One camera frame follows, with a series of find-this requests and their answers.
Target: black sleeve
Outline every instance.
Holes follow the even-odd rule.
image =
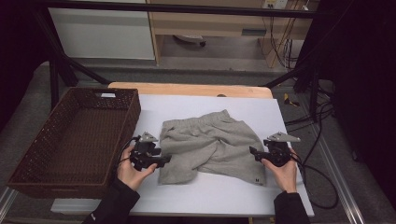
[[[136,191],[116,178],[107,196],[85,218],[83,224],[125,223],[129,212],[139,198],[140,196]]]
[[[310,223],[300,194],[283,191],[274,200],[276,224]]]

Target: black fabric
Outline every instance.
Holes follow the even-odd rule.
[[[310,223],[300,194],[283,191],[274,200],[276,224]]]
[[[25,6],[24,0],[0,0],[0,132],[21,102],[35,69],[49,58]],[[54,31],[48,10],[43,13]]]
[[[84,224],[125,223],[129,212],[139,200],[139,194],[118,178],[110,187],[107,196],[84,220]]]

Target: hand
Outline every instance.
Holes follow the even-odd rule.
[[[137,171],[131,164],[129,160],[129,156],[131,155],[131,151],[134,150],[133,146],[127,147],[122,152],[121,162],[119,164],[119,168],[117,170],[117,177],[122,183],[126,184],[129,188],[137,191],[137,189],[142,184],[143,180],[148,176],[154,173],[157,164],[151,164],[144,171]]]
[[[276,167],[266,159],[262,159],[262,164],[274,173],[276,183],[282,190],[287,193],[297,192],[297,167],[294,160],[288,161],[282,167]]]

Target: white cabinet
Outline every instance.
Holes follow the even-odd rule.
[[[147,12],[66,8],[50,8],[49,12],[70,57],[154,60]]]

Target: person's left hand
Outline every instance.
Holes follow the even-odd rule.
[[[131,151],[134,150],[133,146],[127,147],[122,152],[121,162],[119,164],[119,168],[117,170],[117,177],[122,183],[127,185],[129,188],[137,191],[137,189],[142,184],[143,180],[148,176],[154,173],[157,164],[151,164],[149,168],[144,171],[137,171],[131,164],[129,156],[131,155]]]

